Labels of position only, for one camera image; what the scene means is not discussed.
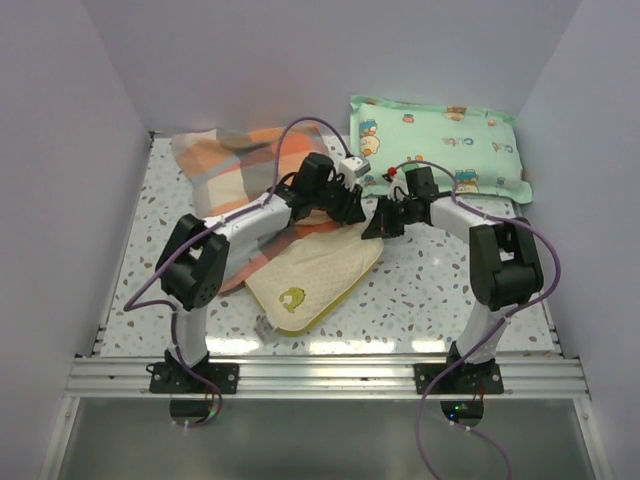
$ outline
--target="green pillow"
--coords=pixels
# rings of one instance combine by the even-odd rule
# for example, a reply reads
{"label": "green pillow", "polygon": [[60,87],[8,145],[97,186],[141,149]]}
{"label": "green pillow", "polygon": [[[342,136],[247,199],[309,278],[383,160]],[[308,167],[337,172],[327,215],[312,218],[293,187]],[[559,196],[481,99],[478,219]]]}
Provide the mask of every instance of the green pillow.
{"label": "green pillow", "polygon": [[[533,199],[524,181],[511,115],[360,95],[351,97],[351,107],[351,149],[371,164],[365,195],[388,193],[389,183],[382,176],[389,167],[426,160],[454,173],[459,193],[500,195],[518,203]],[[444,173],[434,169],[434,176],[440,191],[451,190]]]}

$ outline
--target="white wall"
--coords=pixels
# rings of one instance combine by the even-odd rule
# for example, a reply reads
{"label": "white wall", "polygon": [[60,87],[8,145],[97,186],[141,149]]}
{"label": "white wall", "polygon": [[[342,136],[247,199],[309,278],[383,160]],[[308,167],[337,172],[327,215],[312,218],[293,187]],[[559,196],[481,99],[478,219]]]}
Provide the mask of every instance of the white wall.
{"label": "white wall", "polygon": [[83,0],[149,128],[348,124],[349,96],[517,113],[579,0]]}
{"label": "white wall", "polygon": [[0,477],[33,480],[87,352],[146,132],[84,7],[0,2]]}
{"label": "white wall", "polygon": [[617,478],[640,477],[640,3],[583,0],[520,114],[528,216],[560,250],[551,299]]}

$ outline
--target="terrazzo surface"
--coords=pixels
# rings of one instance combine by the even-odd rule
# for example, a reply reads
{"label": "terrazzo surface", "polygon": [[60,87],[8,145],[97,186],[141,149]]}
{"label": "terrazzo surface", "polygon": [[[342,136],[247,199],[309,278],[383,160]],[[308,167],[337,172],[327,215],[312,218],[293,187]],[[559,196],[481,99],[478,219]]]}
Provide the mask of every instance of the terrazzo surface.
{"label": "terrazzo surface", "polygon": [[[325,137],[334,159],[339,143]],[[169,341],[169,311],[150,307],[124,313],[126,300],[153,273],[173,226],[192,212],[191,185],[171,154],[170,139],[155,140],[135,222],[119,275],[107,330],[104,357],[161,356]],[[488,212],[513,216],[508,199],[466,197]],[[366,199],[373,211],[375,200]],[[213,355],[314,355],[440,353],[463,330],[471,311],[467,247],[425,225],[411,225],[403,237],[385,241],[373,271],[313,330],[264,344],[253,328],[261,310],[244,288],[209,305],[207,345]],[[156,282],[144,299],[164,298]],[[515,316],[498,350],[554,350],[540,306]]]}

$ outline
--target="robotic arm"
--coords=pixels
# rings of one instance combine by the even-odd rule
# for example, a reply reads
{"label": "robotic arm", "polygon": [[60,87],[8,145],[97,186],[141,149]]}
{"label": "robotic arm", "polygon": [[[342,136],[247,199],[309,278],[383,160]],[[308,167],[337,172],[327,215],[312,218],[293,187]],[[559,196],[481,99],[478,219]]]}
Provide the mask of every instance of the robotic arm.
{"label": "robotic arm", "polygon": [[[329,157],[311,153],[300,170],[290,175],[290,184],[286,183],[289,176],[283,178],[273,194],[264,193],[225,215],[204,220],[185,215],[178,221],[156,270],[189,239],[219,225],[180,255],[160,277],[162,290],[179,304],[176,343],[188,367],[206,377],[206,306],[220,290],[229,260],[251,242],[283,230],[312,210],[322,210],[341,224],[364,222],[358,179],[369,170],[369,163],[358,157],[345,158],[336,168]],[[184,390],[201,391],[197,380],[183,371],[173,342],[165,352],[165,362],[171,377],[179,378]]]}
{"label": "robotic arm", "polygon": [[[243,208],[252,209],[249,213],[230,212],[204,221],[186,215],[179,220],[157,268],[190,238],[220,224],[215,233],[193,245],[199,256],[185,251],[160,277],[163,291],[181,305],[176,338],[190,368],[197,371],[208,363],[206,305],[222,285],[228,258],[247,243],[282,230],[314,209],[327,212],[342,224],[364,222],[358,178],[369,169],[366,160],[350,157],[336,170],[331,159],[312,153],[300,171],[292,175],[290,185],[283,179],[273,195],[265,193]],[[439,192],[429,167],[406,172],[405,186],[407,193],[401,189],[403,198],[396,199],[394,195],[378,200],[362,238],[396,237],[404,233],[405,225],[422,222],[449,231],[469,245],[470,284],[476,302],[464,332],[452,344],[447,360],[451,364],[477,345],[513,305],[526,303],[541,290],[543,276],[535,242],[531,233],[518,226],[488,221],[464,210],[448,193]],[[392,194],[396,190],[392,184]],[[474,393],[482,379],[494,374],[496,346],[504,328],[467,358],[454,375],[449,375],[442,387],[447,393]],[[174,345],[169,346],[165,360],[179,375],[182,368]],[[192,391],[202,391],[187,376],[184,382],[189,381],[194,386]]]}
{"label": "robotic arm", "polygon": [[[447,365],[451,365],[482,342],[514,305],[524,305],[542,289],[542,268],[529,231],[512,223],[484,219],[460,207],[449,193],[438,191],[430,167],[419,167],[405,175],[406,184],[402,186],[394,179],[392,198],[378,200],[362,238],[396,237],[404,234],[405,225],[422,222],[448,231],[469,245],[470,284],[476,301],[464,331],[449,351]],[[397,191],[402,192],[403,198],[396,199]],[[445,378],[441,392],[473,394],[499,373],[496,347],[506,325],[505,322]],[[436,367],[431,378],[442,370]],[[500,381],[496,393],[503,391]]]}

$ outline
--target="yellow cloth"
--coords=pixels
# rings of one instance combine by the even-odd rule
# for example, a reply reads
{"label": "yellow cloth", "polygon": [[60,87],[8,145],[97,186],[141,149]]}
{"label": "yellow cloth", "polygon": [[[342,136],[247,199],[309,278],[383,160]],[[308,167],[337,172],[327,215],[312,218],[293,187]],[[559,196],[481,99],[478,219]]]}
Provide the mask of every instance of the yellow cloth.
{"label": "yellow cloth", "polygon": [[309,330],[373,268],[382,239],[362,240],[367,223],[293,242],[246,281],[271,324],[285,335]]}

